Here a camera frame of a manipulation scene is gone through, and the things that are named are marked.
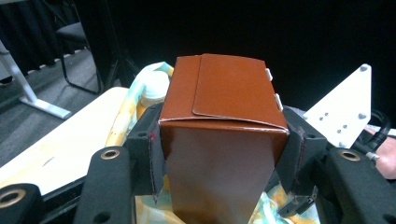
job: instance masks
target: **black backdrop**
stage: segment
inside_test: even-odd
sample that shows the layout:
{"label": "black backdrop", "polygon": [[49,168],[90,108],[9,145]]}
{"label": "black backdrop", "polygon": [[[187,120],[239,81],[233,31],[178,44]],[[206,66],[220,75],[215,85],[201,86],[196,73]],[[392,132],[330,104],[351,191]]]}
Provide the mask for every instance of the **black backdrop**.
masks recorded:
{"label": "black backdrop", "polygon": [[[42,64],[55,64],[54,59],[59,58],[55,31],[77,21],[75,10],[61,0],[27,0],[5,4],[0,6],[0,39],[27,75],[30,70],[39,70]],[[74,53],[75,48],[67,44],[64,52]]]}
{"label": "black backdrop", "polygon": [[[107,2],[120,47],[140,67],[175,64],[178,56],[202,53],[265,60],[283,104],[304,110],[368,63],[373,67],[372,106],[396,123],[396,1],[76,2],[86,33],[90,20],[98,25],[103,17],[99,12],[92,19],[92,9]],[[99,49],[101,65],[111,61],[108,35],[93,37],[94,57]]]}

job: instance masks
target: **box lid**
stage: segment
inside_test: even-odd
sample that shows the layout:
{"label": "box lid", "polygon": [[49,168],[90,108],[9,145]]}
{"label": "box lid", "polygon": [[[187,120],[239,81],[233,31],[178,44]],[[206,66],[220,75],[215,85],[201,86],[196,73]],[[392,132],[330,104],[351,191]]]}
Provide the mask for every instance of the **box lid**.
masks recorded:
{"label": "box lid", "polygon": [[226,119],[287,129],[265,68],[237,56],[178,58],[160,121]]}

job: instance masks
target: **metal bolt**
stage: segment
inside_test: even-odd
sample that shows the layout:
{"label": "metal bolt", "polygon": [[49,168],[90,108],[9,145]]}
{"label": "metal bolt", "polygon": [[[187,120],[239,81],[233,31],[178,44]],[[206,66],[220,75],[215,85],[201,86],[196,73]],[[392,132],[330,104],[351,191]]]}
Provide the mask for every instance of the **metal bolt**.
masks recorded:
{"label": "metal bolt", "polygon": [[366,157],[368,157],[371,161],[378,161],[379,159],[379,156],[374,152],[368,152]]}
{"label": "metal bolt", "polygon": [[346,145],[345,143],[343,143],[343,142],[340,142],[340,143],[338,144],[338,146],[339,146],[339,147],[346,147],[347,145]]}
{"label": "metal bolt", "polygon": [[367,116],[363,113],[359,113],[359,119],[365,119]]}
{"label": "metal bolt", "polygon": [[362,64],[361,65],[361,72],[364,72],[368,69],[367,64]]}

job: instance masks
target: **colorful fabric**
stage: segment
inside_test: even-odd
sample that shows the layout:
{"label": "colorful fabric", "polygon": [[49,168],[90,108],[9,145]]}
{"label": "colorful fabric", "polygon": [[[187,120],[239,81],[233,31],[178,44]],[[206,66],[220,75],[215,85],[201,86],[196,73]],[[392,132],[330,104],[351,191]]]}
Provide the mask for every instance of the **colorful fabric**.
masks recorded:
{"label": "colorful fabric", "polygon": [[[139,224],[182,224],[172,210],[171,195],[167,188],[160,193],[157,204],[152,196],[137,196],[136,215]],[[311,206],[301,215],[281,217],[278,209],[291,201],[280,185],[271,189],[268,193],[263,192],[249,221],[251,224],[316,224],[318,212],[315,205]]]}

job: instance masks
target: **chair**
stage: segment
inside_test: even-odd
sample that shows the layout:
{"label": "chair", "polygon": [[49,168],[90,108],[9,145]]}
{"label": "chair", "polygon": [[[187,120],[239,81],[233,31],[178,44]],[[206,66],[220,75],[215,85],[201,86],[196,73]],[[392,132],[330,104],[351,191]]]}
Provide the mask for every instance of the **chair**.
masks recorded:
{"label": "chair", "polygon": [[62,27],[61,29],[56,31],[56,37],[58,39],[59,52],[61,53],[60,59],[62,62],[62,69],[64,71],[64,79],[66,79],[67,83],[69,83],[70,86],[78,88],[80,90],[87,91],[87,92],[90,92],[93,94],[99,94],[102,91],[102,85],[101,85],[101,79],[97,72],[96,72],[97,83],[98,83],[97,91],[92,91],[92,90],[86,89],[82,86],[79,86],[79,85],[71,82],[67,76],[67,73],[66,73],[66,66],[64,64],[64,52],[63,52],[63,45],[62,45],[62,43],[64,41],[70,41],[70,42],[81,44],[81,45],[85,46],[88,50],[90,50],[90,47],[87,42],[87,38],[85,37],[84,30],[82,29],[82,26],[81,26],[81,22],[77,22],[77,23],[66,25],[65,27]]}

